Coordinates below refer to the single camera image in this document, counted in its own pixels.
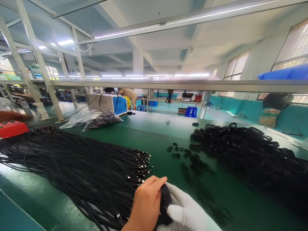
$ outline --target cable bundle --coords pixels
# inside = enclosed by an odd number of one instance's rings
[[[242,175],[250,184],[278,193],[290,206],[308,215],[308,161],[254,127],[221,127],[207,124],[195,129],[191,138],[202,149]]]
[[[147,152],[53,127],[2,140],[0,152],[2,164],[47,178],[100,230],[122,229],[151,168]]]

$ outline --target hand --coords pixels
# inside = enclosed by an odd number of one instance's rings
[[[172,198],[167,213],[173,222],[168,226],[158,226],[157,231],[221,231],[190,195],[172,184],[166,185]]]
[[[167,177],[151,176],[137,188],[131,215],[122,231],[154,230],[160,209],[160,188],[166,181]]]

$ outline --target blue plastic bin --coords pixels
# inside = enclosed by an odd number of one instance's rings
[[[157,106],[158,105],[158,102],[157,101],[150,101],[150,106]]]
[[[308,79],[308,64],[258,75],[259,80]]]

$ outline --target yellow shirt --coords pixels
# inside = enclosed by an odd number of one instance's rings
[[[129,88],[121,88],[120,93],[121,92],[123,92],[123,95],[128,97],[129,99],[133,99],[134,95],[137,94],[136,92],[134,92],[133,90],[131,90]]]

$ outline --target table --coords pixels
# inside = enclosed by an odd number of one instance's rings
[[[180,159],[172,158],[166,149],[173,142],[178,143],[179,147],[188,148],[192,142],[190,134],[195,129],[192,126],[193,122],[199,122],[199,128],[205,127],[207,123],[220,126],[227,123],[145,112],[135,113],[121,116],[124,121],[110,127],[81,132],[81,126],[66,131],[147,151],[152,155],[152,174],[158,177],[167,176],[168,182],[196,199],[195,190],[186,183],[180,170],[180,163],[185,162],[188,165],[189,160],[183,156]],[[307,152],[292,145],[291,141],[272,133],[271,129],[263,129],[261,126],[258,126],[258,129],[280,142],[281,146],[292,149],[297,157],[308,159]],[[220,165],[217,159],[203,152],[199,155],[216,172],[216,176],[204,173],[201,181],[214,195],[217,205],[228,208],[234,217],[231,223],[227,223],[224,231],[308,230],[308,221],[282,204],[274,195],[244,184]],[[97,230],[95,224],[86,219],[65,194],[38,175],[11,170],[0,164],[0,188],[46,230]]]
[[[148,100],[148,101],[157,101],[157,102],[165,102],[167,98],[158,98],[158,97],[154,97],[154,98],[138,98],[137,100],[143,100],[143,102],[145,100]],[[202,102],[194,102],[194,101],[182,101],[182,100],[176,100],[174,99],[173,100],[173,103],[189,103],[189,104],[202,104]],[[153,109],[153,106],[151,106],[150,108],[150,103],[148,103],[147,105],[147,112],[151,111]]]

